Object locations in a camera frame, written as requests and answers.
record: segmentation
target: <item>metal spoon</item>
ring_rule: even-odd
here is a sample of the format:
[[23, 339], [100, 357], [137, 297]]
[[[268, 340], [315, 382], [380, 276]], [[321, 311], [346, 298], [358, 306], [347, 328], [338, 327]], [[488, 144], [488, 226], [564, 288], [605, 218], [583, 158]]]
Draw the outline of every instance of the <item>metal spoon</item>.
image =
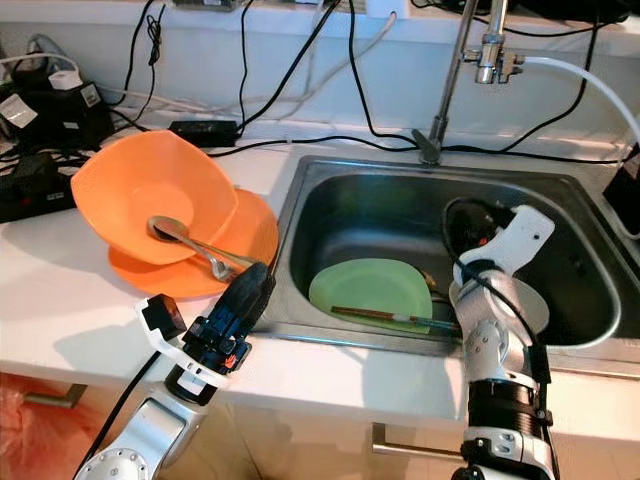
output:
[[209, 260], [209, 263], [211, 264], [211, 273], [213, 273], [213, 276], [217, 280], [220, 280], [221, 282], [230, 282], [238, 275], [238, 272], [236, 272], [233, 267], [230, 267], [223, 261], [218, 260], [203, 247], [191, 240], [189, 238], [189, 230], [178, 220], [171, 217], [156, 215], [147, 220], [147, 228], [154, 238], [157, 238], [162, 242], [182, 242]]
[[[173, 224], [175, 225], [175, 228], [177, 230], [179, 230], [180, 233], [183, 236], [189, 237], [189, 229], [180, 220], [176, 220], [175, 218], [171, 218], [171, 217], [162, 217], [161, 215], [157, 215], [157, 218], [164, 218], [164, 219], [171, 220], [173, 222]], [[165, 239], [161, 239], [161, 240], [170, 241], [170, 242], [174, 242], [175, 241], [172, 238], [165, 238]], [[202, 248], [204, 248], [206, 250], [209, 250], [210, 252], [213, 252], [215, 254], [220, 255], [221, 257], [225, 257], [225, 258], [231, 260], [233, 263], [235, 263], [239, 267], [249, 268], [254, 263], [259, 263], [260, 262], [260, 260], [256, 260], [255, 258], [252, 258], [252, 257], [245, 257], [243, 255], [237, 255], [235, 253], [231, 253], [231, 252], [227, 252], [226, 250], [222, 250], [221, 248], [214, 247], [213, 245], [208, 245], [208, 244], [206, 244], [204, 242], [196, 240], [195, 238], [189, 238], [189, 240], [191, 240], [193, 243], [195, 243], [197, 245], [200, 245]]]

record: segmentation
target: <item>orange bowl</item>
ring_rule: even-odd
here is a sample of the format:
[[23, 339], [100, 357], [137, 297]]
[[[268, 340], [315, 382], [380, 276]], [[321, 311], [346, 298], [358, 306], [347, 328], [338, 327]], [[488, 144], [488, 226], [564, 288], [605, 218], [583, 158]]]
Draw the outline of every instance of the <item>orange bowl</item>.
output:
[[[240, 200], [238, 210], [213, 245], [268, 265], [278, 250], [276, 217], [258, 195], [246, 190], [236, 190], [236, 193]], [[151, 295], [164, 293], [173, 298], [193, 298], [217, 295], [229, 286], [214, 278], [211, 265], [199, 255], [171, 265], [149, 265], [111, 247], [109, 263], [120, 278]]]
[[220, 167], [168, 130], [132, 135], [102, 149], [71, 178], [71, 188], [78, 210], [100, 237], [154, 265], [195, 252], [151, 237], [149, 217], [176, 218], [191, 237], [213, 243], [238, 207]]

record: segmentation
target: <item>faucet spout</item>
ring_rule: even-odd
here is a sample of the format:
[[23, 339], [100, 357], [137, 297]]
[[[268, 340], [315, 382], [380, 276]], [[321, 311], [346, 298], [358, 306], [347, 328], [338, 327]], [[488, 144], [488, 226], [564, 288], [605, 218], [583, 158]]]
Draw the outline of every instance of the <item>faucet spout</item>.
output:
[[504, 50], [504, 22], [507, 16], [508, 0], [491, 1], [491, 16], [487, 31], [482, 37], [482, 50], [466, 50], [467, 37], [477, 6], [478, 0], [466, 0], [465, 2], [440, 107], [433, 119], [429, 136], [426, 137], [419, 130], [412, 131], [413, 138], [422, 153], [420, 159], [429, 165], [440, 163], [442, 143], [449, 123], [449, 107], [456, 88], [460, 64], [463, 61], [475, 63], [477, 66], [476, 83], [482, 84], [491, 84], [496, 81], [507, 83], [511, 75], [522, 71], [519, 65], [522, 65], [524, 59]]
[[476, 83], [494, 83], [499, 75], [499, 62], [504, 46], [504, 21], [507, 16], [507, 0], [492, 0], [491, 17], [487, 31], [482, 36], [482, 53], [478, 61]]

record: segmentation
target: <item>sink basin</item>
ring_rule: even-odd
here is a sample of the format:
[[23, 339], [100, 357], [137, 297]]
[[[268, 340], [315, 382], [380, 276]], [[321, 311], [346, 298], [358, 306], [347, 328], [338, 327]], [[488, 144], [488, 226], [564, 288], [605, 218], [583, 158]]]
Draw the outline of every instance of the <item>sink basin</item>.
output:
[[[460, 355], [459, 339], [344, 322], [307, 300], [318, 272], [366, 257], [423, 269], [446, 293], [452, 262], [441, 242], [440, 215], [449, 200], [460, 196], [528, 204], [555, 222], [549, 241], [516, 276], [547, 301], [550, 323], [540, 338], [557, 347], [557, 356], [582, 350], [575, 356], [593, 358], [591, 348], [603, 360], [640, 363], [634, 342], [626, 342], [631, 346], [622, 359], [621, 348], [603, 349], [610, 339], [640, 338], [637, 265], [577, 180], [541, 173], [304, 158], [280, 218], [278, 283], [259, 329], [298, 340]], [[434, 305], [434, 318], [452, 315], [450, 306]]]

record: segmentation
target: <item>chopsticks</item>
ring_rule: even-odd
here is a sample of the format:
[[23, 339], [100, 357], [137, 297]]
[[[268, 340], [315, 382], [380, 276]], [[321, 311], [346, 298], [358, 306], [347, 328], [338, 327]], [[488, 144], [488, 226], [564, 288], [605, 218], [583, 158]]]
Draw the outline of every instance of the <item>chopsticks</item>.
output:
[[430, 318], [417, 317], [415, 315], [400, 315], [397, 313], [380, 312], [378, 310], [367, 310], [365, 308], [352, 307], [331, 307], [331, 312], [341, 313], [343, 315], [353, 315], [355, 317], [375, 318], [378, 320], [386, 320], [388, 322], [412, 323], [416, 326], [442, 328], [459, 332], [460, 326], [451, 322], [443, 322], [442, 320], [432, 320]]

